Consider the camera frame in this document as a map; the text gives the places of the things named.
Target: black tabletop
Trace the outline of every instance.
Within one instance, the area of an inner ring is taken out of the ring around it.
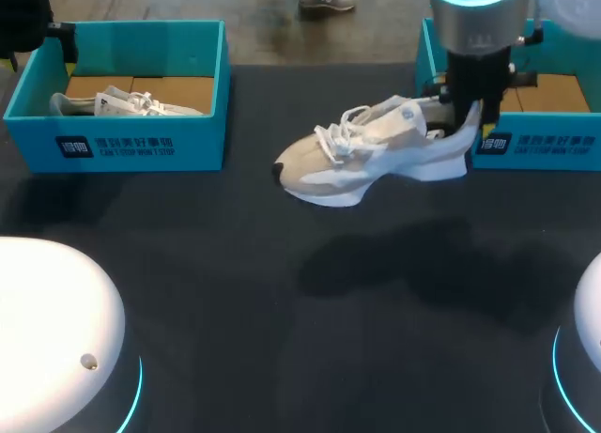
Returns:
[[[235,68],[221,173],[31,177],[3,130],[0,232],[111,275],[153,433],[543,431],[553,334],[601,250],[601,175],[390,177],[353,209],[272,181],[315,124],[412,84],[402,65]]]

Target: robotic arm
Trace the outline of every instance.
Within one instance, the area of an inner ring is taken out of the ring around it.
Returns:
[[[521,38],[529,0],[431,0],[434,24],[447,50],[443,94],[461,125],[474,101],[482,101],[482,123],[491,131],[499,121],[501,101],[515,82],[511,47],[542,41],[542,29]]]
[[[541,8],[554,23],[587,39],[601,39],[601,0],[536,0],[534,33],[521,37],[529,0],[431,0],[434,24],[447,50],[442,101],[455,108],[460,126],[471,104],[482,101],[482,126],[488,135],[499,121],[501,101],[511,86],[535,85],[535,74],[511,70],[512,46],[544,39]]]

